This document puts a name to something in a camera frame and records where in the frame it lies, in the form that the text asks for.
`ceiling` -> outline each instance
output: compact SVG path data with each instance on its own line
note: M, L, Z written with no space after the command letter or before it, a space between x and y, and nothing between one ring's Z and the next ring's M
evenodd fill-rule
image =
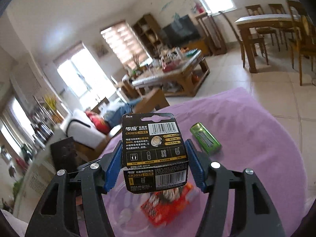
M137 0L12 0L7 12L25 46L31 50L58 44L89 24Z

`blue gripper pad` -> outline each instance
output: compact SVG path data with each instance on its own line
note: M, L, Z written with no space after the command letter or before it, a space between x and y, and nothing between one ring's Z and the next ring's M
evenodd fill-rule
M202 192L204 192L206 190L205 180L208 174L210 159L206 153L196 151L196 148L190 139L186 140L184 145L189 156L189 167L195 184Z
M113 152L115 152L115 154L105 172L105 183L103 189L106 192L109 192L110 189L115 186L118 174L122 168L122 141L118 143Z

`blue jeans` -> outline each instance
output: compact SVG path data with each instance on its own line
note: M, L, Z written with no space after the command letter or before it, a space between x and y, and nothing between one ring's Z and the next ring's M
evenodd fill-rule
M122 123L122 116L124 114L129 114L133 111L133 108L142 100L141 97L132 100L123 106L119 107L116 111L109 111L104 115L104 120L108 122L110 128L119 125Z

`round table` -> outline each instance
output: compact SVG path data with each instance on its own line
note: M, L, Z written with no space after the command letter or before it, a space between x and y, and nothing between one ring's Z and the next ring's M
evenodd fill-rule
M184 140L194 141L190 127L201 122L222 144L221 152L211 159L230 170L242 172L247 167L252 168L270 195L286 236L296 230L304 217L307 187L300 152L282 125L244 89L184 102L159 112L174 114ZM121 135L114 138L103 154L112 152L121 138ZM188 182L194 184L191 172ZM160 228L150 225L139 209L148 197L149 194L128 192L120 173L116 186L103 196L116 236L195 236L208 194L199 190L198 196L174 221ZM232 218L233 195L229 198L223 236L229 236Z

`battery package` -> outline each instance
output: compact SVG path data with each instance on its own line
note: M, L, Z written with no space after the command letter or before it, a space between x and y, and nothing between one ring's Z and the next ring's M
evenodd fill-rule
M152 116L164 119L152 121ZM128 191L156 192L186 184L189 160L173 114L125 114L122 125L122 164Z

